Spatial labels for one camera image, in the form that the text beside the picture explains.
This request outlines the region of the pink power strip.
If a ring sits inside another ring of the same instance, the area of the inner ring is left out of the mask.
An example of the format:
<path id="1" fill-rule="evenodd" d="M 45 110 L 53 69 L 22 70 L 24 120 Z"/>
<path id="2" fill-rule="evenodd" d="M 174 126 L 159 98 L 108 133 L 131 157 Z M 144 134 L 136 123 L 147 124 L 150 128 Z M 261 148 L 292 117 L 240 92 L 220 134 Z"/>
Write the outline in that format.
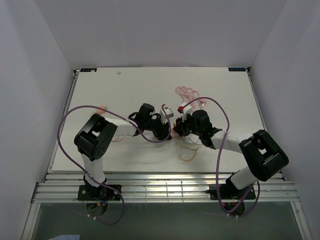
<path id="1" fill-rule="evenodd" d="M 173 128 L 171 128 L 171 130 L 170 130 L 170 136 L 172 139 L 180 137 L 179 134 L 176 131 L 174 131 Z"/>

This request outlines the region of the pink charger plug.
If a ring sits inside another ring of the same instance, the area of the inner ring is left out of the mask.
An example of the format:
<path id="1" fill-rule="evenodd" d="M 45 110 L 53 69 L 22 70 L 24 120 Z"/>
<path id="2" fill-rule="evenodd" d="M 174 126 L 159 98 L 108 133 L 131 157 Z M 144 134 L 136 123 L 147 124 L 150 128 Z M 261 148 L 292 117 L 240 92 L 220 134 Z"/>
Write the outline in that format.
<path id="1" fill-rule="evenodd" d="M 108 109 L 107 106 L 100 105 L 100 106 L 98 106 L 97 112 L 100 113 L 100 114 L 103 114 L 103 113 L 106 112 L 107 109 Z"/>

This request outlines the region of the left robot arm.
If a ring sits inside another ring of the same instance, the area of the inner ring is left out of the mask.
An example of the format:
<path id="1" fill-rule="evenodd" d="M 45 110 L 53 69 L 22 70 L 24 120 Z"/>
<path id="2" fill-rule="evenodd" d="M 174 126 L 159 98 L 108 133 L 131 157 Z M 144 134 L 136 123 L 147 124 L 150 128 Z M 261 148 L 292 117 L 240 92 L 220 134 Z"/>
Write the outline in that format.
<path id="1" fill-rule="evenodd" d="M 171 140 L 169 118 L 173 111 L 165 104 L 159 113 L 155 108 L 144 103 L 139 111 L 125 119 L 106 118 L 98 113 L 93 114 L 74 138 L 74 144 L 80 153 L 86 174 L 84 182 L 89 185 L 88 193 L 100 200 L 106 195 L 106 178 L 103 171 L 103 155 L 115 137 L 135 137 L 144 131 L 151 131 L 156 143 Z"/>

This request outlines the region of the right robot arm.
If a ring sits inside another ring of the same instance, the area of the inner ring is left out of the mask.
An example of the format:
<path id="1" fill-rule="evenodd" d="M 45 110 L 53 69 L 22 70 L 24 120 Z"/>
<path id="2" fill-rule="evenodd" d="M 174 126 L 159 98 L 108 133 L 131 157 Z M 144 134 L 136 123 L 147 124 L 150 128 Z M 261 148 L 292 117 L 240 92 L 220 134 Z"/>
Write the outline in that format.
<path id="1" fill-rule="evenodd" d="M 247 166 L 232 174 L 219 191 L 237 199 L 256 181 L 266 182 L 289 164 L 289 158 L 272 136 L 264 129 L 252 135 L 232 136 L 210 122 L 206 111 L 183 114 L 175 121 L 173 130 L 181 137 L 197 136 L 207 148 L 228 150 L 243 155 Z"/>

